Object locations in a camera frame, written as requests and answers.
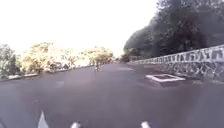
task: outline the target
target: sky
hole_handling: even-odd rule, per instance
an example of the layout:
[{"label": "sky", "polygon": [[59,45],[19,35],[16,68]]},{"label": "sky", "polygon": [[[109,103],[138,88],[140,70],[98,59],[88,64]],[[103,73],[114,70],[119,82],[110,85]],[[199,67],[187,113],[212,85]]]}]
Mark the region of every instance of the sky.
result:
[{"label": "sky", "polygon": [[115,55],[133,32],[148,25],[157,0],[0,0],[0,44],[17,54],[34,43],[81,50],[93,46]]}]

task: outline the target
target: road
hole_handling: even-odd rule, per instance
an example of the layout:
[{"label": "road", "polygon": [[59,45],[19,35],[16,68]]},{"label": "road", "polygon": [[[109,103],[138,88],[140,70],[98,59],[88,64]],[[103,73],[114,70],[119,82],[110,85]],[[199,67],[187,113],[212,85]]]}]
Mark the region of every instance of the road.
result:
[{"label": "road", "polygon": [[[183,81],[164,87],[136,67],[108,64],[101,69],[0,83],[0,119],[8,128],[37,128],[41,113],[49,128],[69,128],[73,122],[85,128],[139,128],[143,121],[151,128],[224,126],[223,85],[208,90]],[[213,112],[218,115],[209,117]]]}]

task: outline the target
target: tree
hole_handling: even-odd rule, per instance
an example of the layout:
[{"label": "tree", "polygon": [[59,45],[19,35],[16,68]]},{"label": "tree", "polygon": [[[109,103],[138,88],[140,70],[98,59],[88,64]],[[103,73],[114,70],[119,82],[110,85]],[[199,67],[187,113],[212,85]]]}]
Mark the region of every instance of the tree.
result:
[{"label": "tree", "polygon": [[129,62],[129,55],[127,53],[123,54],[120,58],[121,62]]},{"label": "tree", "polygon": [[81,52],[81,56],[88,59],[90,64],[95,64],[96,62],[108,63],[112,60],[113,53],[110,49],[95,46],[94,48]]},{"label": "tree", "polygon": [[16,56],[7,44],[0,45],[0,77],[6,78],[18,72]]},{"label": "tree", "polygon": [[31,46],[20,57],[20,64],[25,72],[39,72],[60,69],[64,65],[70,68],[77,58],[73,49],[58,48],[54,43],[43,42]]},{"label": "tree", "polygon": [[133,56],[156,57],[223,44],[222,0],[160,0],[150,24],[124,46]]}]

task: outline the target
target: green tree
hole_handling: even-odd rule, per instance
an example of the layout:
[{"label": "green tree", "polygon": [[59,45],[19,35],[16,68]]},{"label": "green tree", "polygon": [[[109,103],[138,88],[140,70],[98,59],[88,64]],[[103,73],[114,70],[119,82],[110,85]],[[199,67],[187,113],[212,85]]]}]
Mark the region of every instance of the green tree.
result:
[{"label": "green tree", "polygon": [[150,24],[124,46],[133,56],[156,57],[223,44],[222,0],[159,0]]},{"label": "green tree", "polygon": [[110,49],[96,46],[81,52],[81,55],[88,59],[90,64],[95,64],[96,62],[108,63],[113,58],[113,53]]},{"label": "green tree", "polygon": [[123,54],[120,58],[121,62],[129,62],[129,55],[127,53]]},{"label": "green tree", "polygon": [[7,44],[0,45],[0,77],[6,78],[18,72],[16,56],[14,51]]},{"label": "green tree", "polygon": [[72,49],[58,48],[54,43],[43,42],[31,46],[20,57],[20,64],[25,72],[39,72],[40,70],[54,70],[58,63],[62,67],[69,68],[76,60],[77,56],[73,54]]}]

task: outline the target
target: person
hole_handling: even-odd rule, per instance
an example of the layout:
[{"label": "person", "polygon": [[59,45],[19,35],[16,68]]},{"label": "person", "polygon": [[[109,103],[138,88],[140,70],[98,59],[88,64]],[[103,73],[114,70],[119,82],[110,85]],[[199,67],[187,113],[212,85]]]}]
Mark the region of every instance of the person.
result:
[{"label": "person", "polygon": [[100,66],[99,66],[99,61],[96,61],[96,64],[95,64],[95,71],[99,71],[100,69]]}]

